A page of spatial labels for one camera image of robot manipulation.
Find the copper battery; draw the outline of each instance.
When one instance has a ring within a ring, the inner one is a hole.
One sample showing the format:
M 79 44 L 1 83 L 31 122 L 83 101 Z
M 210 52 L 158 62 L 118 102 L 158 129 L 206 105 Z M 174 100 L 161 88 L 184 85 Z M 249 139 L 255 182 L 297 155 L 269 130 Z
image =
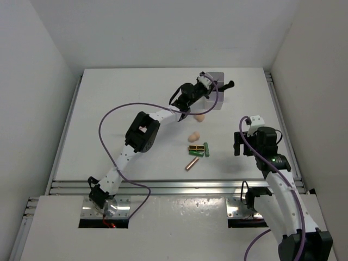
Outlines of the copper battery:
M 187 170 L 187 171 L 189 171 L 195 164 L 196 164 L 196 162 L 197 161 L 199 161 L 199 157 L 195 157 L 186 167 L 185 167 L 185 169 Z

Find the green object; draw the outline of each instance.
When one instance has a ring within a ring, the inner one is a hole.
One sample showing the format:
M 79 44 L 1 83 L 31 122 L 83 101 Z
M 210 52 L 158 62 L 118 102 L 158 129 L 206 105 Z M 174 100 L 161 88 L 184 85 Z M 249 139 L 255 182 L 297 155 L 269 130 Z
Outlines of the green object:
M 210 156 L 210 154 L 209 154 L 209 148 L 208 148 L 208 143 L 205 142 L 205 143 L 203 143 L 203 145 L 204 145 L 204 153 L 205 153 L 206 157 Z
M 189 154 L 193 155 L 193 156 L 198 156 L 198 157 L 203 157 L 204 156 L 203 153 L 198 152 L 198 151 L 189 151 Z

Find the purple cable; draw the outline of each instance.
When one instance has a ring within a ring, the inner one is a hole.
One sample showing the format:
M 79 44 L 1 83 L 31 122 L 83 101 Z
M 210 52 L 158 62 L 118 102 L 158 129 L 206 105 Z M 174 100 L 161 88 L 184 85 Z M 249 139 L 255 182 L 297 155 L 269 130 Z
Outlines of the purple cable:
M 103 125 L 103 122 L 104 120 L 106 119 L 107 116 L 109 116 L 110 113 L 114 112 L 115 110 L 117 109 L 121 109 L 123 107 L 126 107 L 126 106 L 131 106 L 131 105 L 146 105 L 146 106 L 153 106 L 153 107 L 157 107 L 157 108 L 160 108 L 160 109 L 164 109 L 164 110 L 168 110 L 168 111 L 172 111 L 174 113 L 181 113 L 181 114 L 185 114 L 185 115 L 202 115 L 202 114 L 206 114 L 210 111 L 212 111 L 214 109 L 214 107 L 216 106 L 218 100 L 219 100 L 219 92 L 218 92 L 218 86 L 215 84 L 215 82 L 213 81 L 212 78 L 210 78 L 209 76 L 205 75 L 205 74 L 202 74 L 200 73 L 200 76 L 203 76 L 207 79 L 209 79 L 213 84 L 214 84 L 214 90 L 216 91 L 216 99 L 215 99 L 215 102 L 213 104 L 213 106 L 202 112 L 202 113 L 186 113 L 186 112 L 181 112 L 179 110 L 171 110 L 169 108 L 166 108 L 166 107 L 163 107 L 163 106 L 160 106 L 160 105 L 156 105 L 156 104 L 152 104 L 152 103 L 145 103 L 145 102 L 132 102 L 132 103 L 127 103 L 127 104 L 124 104 L 124 105 L 120 105 L 120 106 L 117 106 L 116 108 L 108 111 L 104 116 L 103 118 L 101 119 L 100 123 L 99 123 L 99 129 L 98 129 L 98 134 L 99 134 L 99 140 L 105 150 L 105 152 L 107 153 L 107 155 L 109 156 L 110 160 L 112 161 L 112 163 L 114 164 L 114 166 L 116 167 L 117 169 L 117 172 L 119 173 L 119 175 L 128 183 L 134 185 L 134 186 L 138 186 L 138 187 L 141 187 L 141 188 L 146 188 L 148 190 L 148 194 L 146 196 L 146 198 L 144 199 L 144 201 L 136 208 L 136 210 L 131 213 L 131 215 L 129 216 L 128 219 L 131 219 L 131 217 L 145 204 L 145 202 L 148 200 L 148 198 L 150 197 L 151 195 L 151 189 L 146 186 L 146 185 L 143 185 L 143 184 L 140 184 L 140 183 L 137 183 L 137 182 L 134 182 L 134 181 L 131 181 L 130 179 L 126 178 L 122 172 L 119 170 L 119 168 L 117 167 L 117 164 L 116 164 L 116 161 L 114 160 L 113 156 L 111 155 L 111 153 L 109 152 L 108 148 L 106 147 L 105 143 L 104 143 L 104 140 L 102 138 L 102 125 Z
M 260 235 L 258 235 L 257 237 L 255 237 L 255 239 L 254 239 L 253 241 L 251 241 L 250 245 L 248 246 L 248 248 L 247 248 L 246 251 L 245 251 L 245 254 L 244 254 L 244 261 L 246 261 L 246 258 L 247 258 L 248 254 L 249 254 L 249 251 L 250 251 L 251 247 L 255 244 L 255 242 L 256 242 L 257 240 L 259 240 L 260 237 L 266 235 L 268 232 L 271 232 L 271 230 L 268 229 L 268 230 L 262 232 Z
M 244 135 L 243 135 L 243 130 L 242 130 L 242 124 L 243 124 L 243 121 L 246 120 L 246 119 L 249 119 L 248 116 L 244 116 L 243 118 L 241 118 L 240 122 L 239 122 L 239 132 L 240 132 L 240 135 L 241 135 L 241 138 L 243 139 L 243 142 L 245 145 L 248 146 L 248 148 L 254 153 L 255 156 L 257 156 L 258 158 L 260 158 L 264 163 L 266 163 L 272 170 L 274 170 L 275 172 L 277 172 L 281 178 L 284 180 L 285 184 L 289 187 L 292 187 L 290 182 L 285 178 L 285 176 L 279 171 L 279 169 L 277 169 L 276 167 L 274 167 L 268 160 L 266 160 L 264 157 L 261 156 L 260 153 L 258 153 L 250 144 L 249 142 L 247 142 L 247 140 L 245 139 Z M 293 197 L 294 197 L 294 200 L 297 204 L 297 207 L 299 209 L 299 213 L 300 213 L 300 218 L 301 218 L 301 226 L 302 226 L 302 234 L 301 234 L 301 243 L 300 243 L 300 248 L 299 248 L 299 251 L 297 252 L 297 255 L 294 259 L 294 261 L 299 261 L 300 258 L 301 258 L 301 255 L 302 255 L 302 252 L 303 252 L 303 249 L 304 249 L 304 246 L 305 246 L 305 240 L 306 240 L 306 225 L 305 225 L 305 217 L 303 215 L 303 210 L 302 210 L 302 207 L 301 207 L 301 203 L 300 203 L 300 200 L 299 198 L 297 197 L 297 194 L 295 191 L 291 191 Z M 259 236 L 257 236 L 253 242 L 250 243 L 249 247 L 247 248 L 247 252 L 250 250 L 250 247 L 255 243 L 256 240 L 258 240 L 260 237 L 262 237 L 263 235 L 265 234 L 262 233 L 260 234 Z M 244 256 L 244 261 L 246 261 L 246 257 L 247 257 L 247 252 L 245 252 L 245 256 Z

